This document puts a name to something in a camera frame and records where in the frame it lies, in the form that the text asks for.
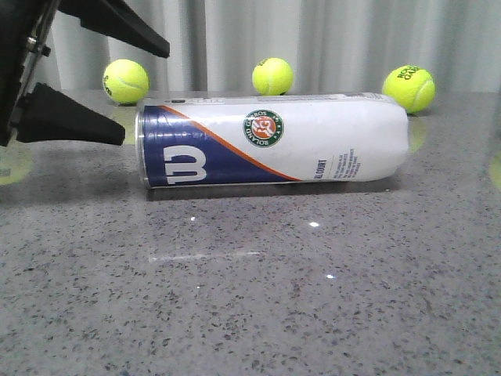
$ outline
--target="blue label stripe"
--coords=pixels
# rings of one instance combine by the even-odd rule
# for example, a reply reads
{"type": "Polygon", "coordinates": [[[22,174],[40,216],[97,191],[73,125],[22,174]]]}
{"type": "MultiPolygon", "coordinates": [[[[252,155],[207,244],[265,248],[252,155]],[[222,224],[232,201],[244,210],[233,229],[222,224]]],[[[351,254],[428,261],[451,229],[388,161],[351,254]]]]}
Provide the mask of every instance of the blue label stripe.
{"type": "MultiPolygon", "coordinates": [[[[143,113],[144,157],[151,186],[168,186],[164,148],[194,146],[205,154],[205,179],[175,185],[283,183],[295,178],[275,172],[204,129],[202,125],[169,107],[147,106],[143,113]]],[[[171,163],[192,163],[190,156],[179,155],[171,163]]],[[[173,176],[190,175],[175,172],[173,176]]]]}

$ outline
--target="roland garros logo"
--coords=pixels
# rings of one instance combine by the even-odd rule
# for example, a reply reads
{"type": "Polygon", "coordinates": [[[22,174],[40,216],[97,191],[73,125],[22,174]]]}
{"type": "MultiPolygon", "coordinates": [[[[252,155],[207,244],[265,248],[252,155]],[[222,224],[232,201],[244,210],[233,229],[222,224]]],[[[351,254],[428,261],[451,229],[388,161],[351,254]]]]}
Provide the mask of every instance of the roland garros logo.
{"type": "Polygon", "coordinates": [[[268,147],[282,137],[283,120],[273,111],[256,110],[245,117],[243,131],[254,145],[268,147]]]}

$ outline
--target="tennis ball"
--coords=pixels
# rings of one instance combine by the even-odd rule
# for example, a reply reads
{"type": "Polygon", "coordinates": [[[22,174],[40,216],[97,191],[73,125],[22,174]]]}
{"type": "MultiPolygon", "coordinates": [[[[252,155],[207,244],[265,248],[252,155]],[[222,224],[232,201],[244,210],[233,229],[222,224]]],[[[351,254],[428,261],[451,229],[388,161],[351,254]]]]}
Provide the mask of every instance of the tennis ball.
{"type": "Polygon", "coordinates": [[[386,77],[382,92],[396,100],[408,114],[413,114],[431,103],[435,96],[435,83],[427,70],[404,65],[386,77]]]}
{"type": "Polygon", "coordinates": [[[282,96],[294,80],[289,63],[277,57],[262,60],[252,72],[252,84],[263,96],[282,96]]]}
{"type": "Polygon", "coordinates": [[[135,61],[119,59],[106,67],[103,87],[108,96],[122,104],[136,103],[150,90],[148,74],[135,61]]]}

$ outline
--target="curtain fold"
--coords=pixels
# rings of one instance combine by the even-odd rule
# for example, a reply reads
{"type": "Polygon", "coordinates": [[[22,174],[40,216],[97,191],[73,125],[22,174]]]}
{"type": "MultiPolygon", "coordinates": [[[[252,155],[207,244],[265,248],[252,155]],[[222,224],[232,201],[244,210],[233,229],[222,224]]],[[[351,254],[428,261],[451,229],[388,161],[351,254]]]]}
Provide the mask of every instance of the curtain fold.
{"type": "Polygon", "coordinates": [[[380,91],[389,71],[426,67],[439,90],[499,92],[499,0],[126,0],[171,43],[161,59],[58,13],[36,72],[57,89],[99,89],[106,65],[132,59],[162,92],[254,92],[265,57],[294,69],[291,92],[380,91]]]}

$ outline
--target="white cylindrical can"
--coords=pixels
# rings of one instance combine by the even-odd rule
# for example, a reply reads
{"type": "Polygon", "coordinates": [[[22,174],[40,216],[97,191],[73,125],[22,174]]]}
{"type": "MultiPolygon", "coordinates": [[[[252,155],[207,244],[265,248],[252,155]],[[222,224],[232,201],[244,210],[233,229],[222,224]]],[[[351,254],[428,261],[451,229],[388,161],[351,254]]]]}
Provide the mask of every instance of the white cylindrical can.
{"type": "Polygon", "coordinates": [[[382,179],[407,154],[408,119],[374,93],[148,99],[136,148],[149,188],[382,179]]]}

